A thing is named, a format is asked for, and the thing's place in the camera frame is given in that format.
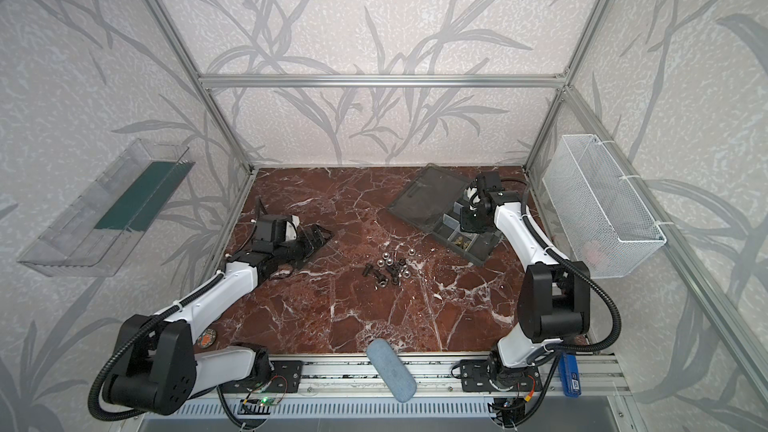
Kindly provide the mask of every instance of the aluminum frame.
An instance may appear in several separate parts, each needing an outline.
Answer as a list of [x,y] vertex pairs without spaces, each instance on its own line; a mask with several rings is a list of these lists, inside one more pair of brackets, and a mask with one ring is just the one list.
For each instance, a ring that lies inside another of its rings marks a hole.
[[[589,19],[587,20],[587,23],[584,24],[584,31],[581,33],[581,37],[579,38],[579,41],[576,44],[576,48],[571,55],[568,66],[565,67],[565,82],[563,86],[567,87],[573,85],[573,81],[581,69],[581,66],[584,64],[584,60],[587,58],[587,54],[592,46],[592,43],[594,42],[595,37],[600,31],[603,22],[605,22],[606,16],[608,16],[610,6],[612,6],[615,1],[616,0],[595,1]],[[544,118],[542,127],[538,131],[538,135],[536,135],[536,140],[533,143],[533,147],[531,148],[531,153],[528,154],[528,158],[526,158],[525,165],[523,166],[523,168],[526,170],[533,167],[533,162],[542,149],[544,139],[549,133],[549,130],[552,128],[554,121],[557,119],[557,115],[560,111],[560,105],[563,101],[561,96],[562,90],[562,88],[558,88],[557,93],[554,96],[554,100],[549,107],[549,111],[547,112],[547,116]]]
[[562,87],[562,74],[541,75],[292,75],[208,74],[206,88],[240,87]]
[[181,64],[181,68],[184,70],[184,73],[187,76],[187,79],[191,83],[194,90],[197,92],[200,101],[203,103],[203,105],[205,105],[208,114],[210,115],[211,119],[214,120],[214,124],[222,133],[222,135],[224,135],[226,143],[229,144],[229,146],[232,148],[235,156],[238,158],[238,160],[240,160],[243,168],[248,171],[248,173],[250,173],[251,164],[250,160],[248,159],[248,155],[245,153],[245,150],[240,144],[240,141],[235,137],[232,127],[224,117],[224,114],[219,109],[216,101],[214,101],[210,91],[206,90],[200,84],[200,74],[197,72],[197,67],[192,61],[192,55],[182,42],[181,34],[179,34],[179,31],[176,29],[176,25],[170,18],[170,15],[165,9],[165,5],[163,5],[162,0],[142,1],[149,10],[150,15],[152,15],[154,22],[158,25],[160,32],[163,34],[163,37],[165,37],[171,50],[176,55],[179,64]]
[[[592,112],[581,93],[570,86],[562,93],[564,101],[587,133],[593,133],[604,141],[612,141],[608,130]],[[658,202],[645,181],[637,177],[638,171],[627,160],[615,142],[605,142],[610,154],[616,159],[624,174],[630,176],[635,190],[651,215],[661,222],[673,222],[664,207]],[[744,371],[764,405],[768,407],[768,351],[765,350],[754,332],[744,322],[736,307],[728,300],[723,289],[715,282],[701,259],[690,246],[683,233],[674,225],[660,225],[667,235],[663,246],[668,259],[678,275],[704,311],[707,320],[715,327],[720,340],[731,353],[735,362]]]

